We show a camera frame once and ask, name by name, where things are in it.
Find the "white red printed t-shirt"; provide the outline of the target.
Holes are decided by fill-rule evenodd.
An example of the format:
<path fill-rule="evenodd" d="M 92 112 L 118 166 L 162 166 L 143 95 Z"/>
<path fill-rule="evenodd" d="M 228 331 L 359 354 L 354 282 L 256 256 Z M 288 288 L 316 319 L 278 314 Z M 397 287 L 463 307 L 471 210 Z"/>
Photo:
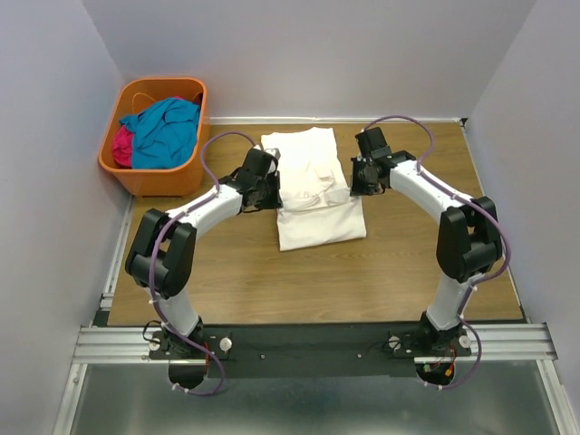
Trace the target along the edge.
<path fill-rule="evenodd" d="M 366 237 L 363 203 L 350 193 L 332 128 L 273 132 L 261 144 L 280 153 L 276 224 L 282 252 Z"/>

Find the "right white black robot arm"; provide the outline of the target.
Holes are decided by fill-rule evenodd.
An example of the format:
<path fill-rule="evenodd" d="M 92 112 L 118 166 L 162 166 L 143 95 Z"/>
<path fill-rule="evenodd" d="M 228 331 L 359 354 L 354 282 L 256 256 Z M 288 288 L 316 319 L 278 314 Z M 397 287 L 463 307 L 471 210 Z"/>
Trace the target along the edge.
<path fill-rule="evenodd" d="M 411 332 L 424 351 L 440 350 L 458 339 L 467 303 L 503 256 L 493 200 L 466 197 L 425 170 L 406 150 L 392 151 L 378 127 L 355 136 L 359 155 L 352 159 L 351 194 L 372 196 L 395 190 L 438 224 L 436 259 L 441 278 L 432 303 Z"/>

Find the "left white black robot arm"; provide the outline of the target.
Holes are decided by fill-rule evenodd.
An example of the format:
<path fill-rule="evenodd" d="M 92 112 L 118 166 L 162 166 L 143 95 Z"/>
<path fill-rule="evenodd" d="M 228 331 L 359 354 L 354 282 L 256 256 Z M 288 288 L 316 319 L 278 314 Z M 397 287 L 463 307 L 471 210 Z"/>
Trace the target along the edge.
<path fill-rule="evenodd" d="M 203 322 L 186 292 L 196 244 L 227 219 L 282 206 L 279 159 L 277 149 L 253 148 L 206 194 L 172 211 L 150 209 L 141 219 L 125 270 L 149 290 L 163 329 L 186 348 L 203 347 Z"/>

